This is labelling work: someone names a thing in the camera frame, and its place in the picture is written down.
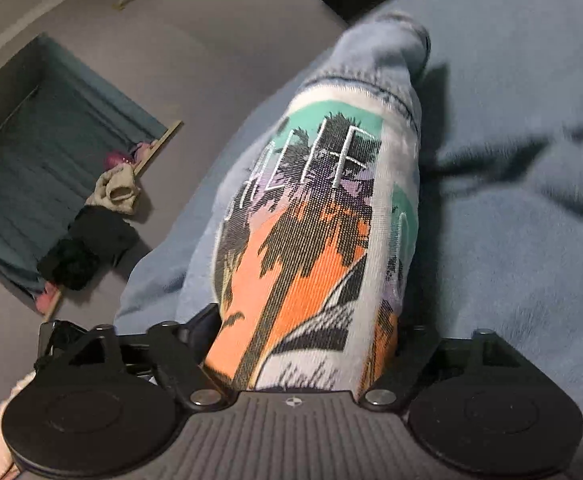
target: metal bolt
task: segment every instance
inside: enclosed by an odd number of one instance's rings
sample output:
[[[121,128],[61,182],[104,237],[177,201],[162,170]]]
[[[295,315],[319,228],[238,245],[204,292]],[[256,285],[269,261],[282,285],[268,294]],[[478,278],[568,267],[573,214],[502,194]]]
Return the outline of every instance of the metal bolt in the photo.
[[[369,390],[365,394],[365,400],[374,406],[386,406],[396,400],[396,394],[389,390]]]
[[[196,390],[189,397],[197,406],[212,406],[222,400],[218,390]]]

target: palm tree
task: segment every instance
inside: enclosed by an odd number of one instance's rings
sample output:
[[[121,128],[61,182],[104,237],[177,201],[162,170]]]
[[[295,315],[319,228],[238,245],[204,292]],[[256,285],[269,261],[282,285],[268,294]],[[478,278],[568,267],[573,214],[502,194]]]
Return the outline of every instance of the palm tree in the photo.
[[[245,184],[234,197],[232,217],[224,222],[220,231],[217,261],[214,265],[214,289],[219,301],[220,315],[224,317],[232,305],[232,278],[240,265],[249,243],[248,210],[240,209],[238,201]]]
[[[283,181],[286,186],[266,193],[256,204],[258,209],[272,202],[270,210],[273,211],[283,195],[290,198],[286,210],[258,250],[258,254],[264,253],[261,277],[273,270],[277,263],[281,270],[236,370],[232,382],[234,388],[249,387],[290,286],[297,277],[311,274],[328,243],[335,241],[336,251],[345,267],[353,264],[357,248],[367,247],[368,229],[361,228],[361,224],[369,226],[371,222],[371,206],[367,202],[373,192],[373,176],[366,170],[375,160],[380,142],[371,137],[354,136],[348,156],[355,161],[345,162],[339,185],[332,187],[334,156],[341,151],[350,126],[358,128],[360,122],[341,113],[325,117],[323,134],[302,184],[300,173],[310,153],[309,136],[305,130],[294,130],[295,142],[289,144],[279,164],[282,178],[277,176],[277,184]]]

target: gray floor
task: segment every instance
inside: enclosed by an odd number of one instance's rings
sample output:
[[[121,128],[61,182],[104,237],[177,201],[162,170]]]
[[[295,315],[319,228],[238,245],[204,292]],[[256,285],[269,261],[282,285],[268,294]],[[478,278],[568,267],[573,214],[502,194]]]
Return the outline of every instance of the gray floor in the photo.
[[[166,236],[226,140],[248,113],[344,25],[319,0],[68,0],[0,53],[0,63],[45,31],[163,124],[184,126],[141,179],[148,248]],[[70,295],[59,317],[110,322],[125,279],[108,272]],[[33,362],[40,318],[0,286],[0,399]]]

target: printed sock design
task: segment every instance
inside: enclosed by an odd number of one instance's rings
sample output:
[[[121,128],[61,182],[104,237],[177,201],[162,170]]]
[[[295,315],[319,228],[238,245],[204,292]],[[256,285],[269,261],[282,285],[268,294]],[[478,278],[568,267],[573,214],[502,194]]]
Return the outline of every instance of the printed sock design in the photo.
[[[212,279],[223,325],[205,367],[237,390],[357,397],[396,347],[417,233],[417,135],[355,88],[301,95],[220,229]]]

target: round pad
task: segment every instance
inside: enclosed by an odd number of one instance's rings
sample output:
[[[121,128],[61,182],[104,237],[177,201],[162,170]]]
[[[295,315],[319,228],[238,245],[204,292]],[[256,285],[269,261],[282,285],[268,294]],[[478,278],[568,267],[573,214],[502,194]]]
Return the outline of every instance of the round pad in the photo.
[[[134,376],[98,386],[25,388],[3,416],[15,461],[44,476],[102,476],[153,457],[176,427],[174,401]]]
[[[583,432],[577,406],[543,384],[471,384],[449,379],[422,391],[409,426],[433,455],[486,476],[556,472]]]

